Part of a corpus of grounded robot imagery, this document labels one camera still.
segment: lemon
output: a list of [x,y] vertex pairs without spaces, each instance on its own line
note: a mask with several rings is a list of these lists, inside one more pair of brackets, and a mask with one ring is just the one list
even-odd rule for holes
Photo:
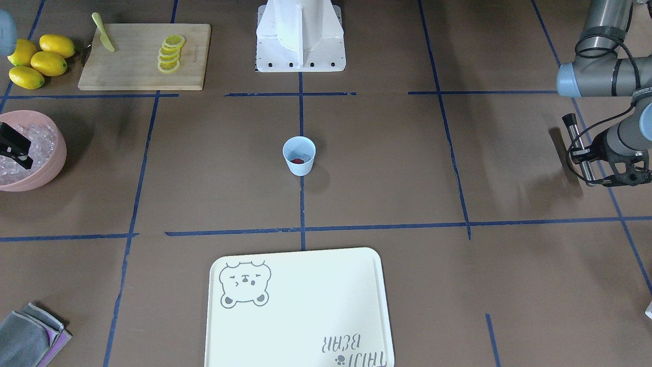
[[160,64],[171,64],[179,59],[179,54],[168,57],[168,56],[158,56],[158,63]]
[[64,59],[75,54],[75,45],[70,38],[62,35],[43,35],[38,39],[41,50],[54,52]]
[[165,48],[181,48],[186,43],[186,37],[180,35],[167,36],[163,41]]
[[9,78],[17,86],[25,89],[40,88],[45,83],[45,78],[38,71],[22,65],[11,68]]
[[161,49],[158,51],[158,55],[161,57],[173,57],[179,55],[179,51],[180,49],[178,48],[170,49],[170,48],[161,47]]
[[35,53],[30,63],[34,69],[47,76],[59,76],[68,70],[66,60],[50,51]]
[[7,56],[9,62],[15,66],[29,65],[29,60],[32,59],[35,53],[38,52],[37,46],[28,39],[16,40],[16,51]]
[[158,63],[158,70],[160,72],[164,72],[166,74],[175,72],[179,70],[179,67],[181,66],[181,61],[177,60],[174,61],[173,63],[168,63],[168,64],[163,64],[163,63]]

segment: white tray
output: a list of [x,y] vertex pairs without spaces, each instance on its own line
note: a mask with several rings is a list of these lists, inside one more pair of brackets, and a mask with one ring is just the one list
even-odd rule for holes
[[393,367],[380,257],[362,247],[218,259],[204,366]]

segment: folded cloth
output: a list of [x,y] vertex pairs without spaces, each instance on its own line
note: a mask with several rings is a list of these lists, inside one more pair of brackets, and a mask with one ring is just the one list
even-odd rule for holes
[[34,367],[50,349],[41,323],[12,311],[0,324],[0,366]]
[[45,367],[71,337],[62,322],[30,303],[0,324],[0,366]]

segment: knife handle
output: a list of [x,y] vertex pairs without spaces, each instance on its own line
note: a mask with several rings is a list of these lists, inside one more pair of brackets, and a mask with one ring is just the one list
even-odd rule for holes
[[100,16],[100,13],[94,12],[91,16],[93,17],[95,25],[97,25],[97,29],[100,30],[100,33],[105,35],[106,31],[104,30],[104,24],[102,23],[102,17]]

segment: lemon slice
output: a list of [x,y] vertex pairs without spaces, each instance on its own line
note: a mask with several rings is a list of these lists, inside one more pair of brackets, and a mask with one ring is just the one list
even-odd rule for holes
[[168,63],[168,64],[158,63],[157,66],[158,66],[158,71],[169,74],[171,72],[175,72],[179,70],[179,67],[181,66],[181,60],[176,60],[173,63]]
[[158,63],[159,64],[171,64],[179,59],[179,54],[176,54],[174,56],[161,56],[158,55]]
[[180,48],[165,48],[161,47],[161,49],[158,51],[158,55],[162,57],[174,57],[176,55],[179,55],[179,52],[181,51]]
[[162,46],[165,48],[181,48],[183,47],[184,43],[186,43],[186,37],[180,35],[171,35],[165,38]]

